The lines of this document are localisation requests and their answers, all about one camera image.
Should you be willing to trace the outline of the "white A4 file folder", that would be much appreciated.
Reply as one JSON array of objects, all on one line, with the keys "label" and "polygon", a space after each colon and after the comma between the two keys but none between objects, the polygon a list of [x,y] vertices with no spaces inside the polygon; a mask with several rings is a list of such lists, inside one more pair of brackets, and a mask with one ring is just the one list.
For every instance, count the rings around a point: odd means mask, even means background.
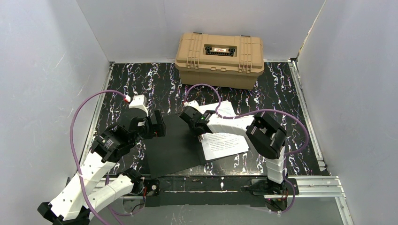
[{"label": "white A4 file folder", "polygon": [[215,161],[205,160],[202,138],[196,136],[178,114],[166,115],[163,120],[166,135],[143,141],[151,178]]}]

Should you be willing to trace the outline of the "printed paper sheet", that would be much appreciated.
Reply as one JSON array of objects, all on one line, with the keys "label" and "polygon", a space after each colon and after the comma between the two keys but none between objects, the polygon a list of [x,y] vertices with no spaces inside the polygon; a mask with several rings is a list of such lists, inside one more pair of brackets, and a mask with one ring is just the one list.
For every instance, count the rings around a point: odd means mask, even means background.
[{"label": "printed paper sheet", "polygon": [[[201,105],[199,110],[204,113],[206,110],[215,110],[218,103]],[[235,116],[231,102],[222,101],[218,112],[222,116]],[[206,133],[202,135],[202,148],[206,161],[216,160],[231,155],[249,151],[249,146],[243,136],[227,133]]]}]

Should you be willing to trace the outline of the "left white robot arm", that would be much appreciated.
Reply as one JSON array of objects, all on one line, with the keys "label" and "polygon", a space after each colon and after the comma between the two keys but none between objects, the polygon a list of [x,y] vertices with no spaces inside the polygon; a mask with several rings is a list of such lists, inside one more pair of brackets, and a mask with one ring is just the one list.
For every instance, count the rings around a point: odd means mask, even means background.
[{"label": "left white robot arm", "polygon": [[95,191],[103,176],[139,141],[165,134],[166,125],[160,110],[144,117],[124,113],[117,123],[96,136],[80,171],[52,201],[38,206],[39,214],[53,225],[89,224],[95,212],[133,192],[134,187],[142,185],[145,179],[139,171],[128,168],[114,181]]}]

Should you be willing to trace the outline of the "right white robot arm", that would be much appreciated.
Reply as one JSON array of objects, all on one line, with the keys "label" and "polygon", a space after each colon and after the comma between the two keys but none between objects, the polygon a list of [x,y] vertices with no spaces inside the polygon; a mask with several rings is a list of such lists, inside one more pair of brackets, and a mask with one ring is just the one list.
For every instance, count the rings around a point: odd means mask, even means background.
[{"label": "right white robot arm", "polygon": [[248,146],[267,160],[267,179],[278,185],[284,183],[287,132],[266,112],[226,119],[213,110],[201,113],[198,109],[187,106],[179,117],[195,135],[226,133],[244,137]]}]

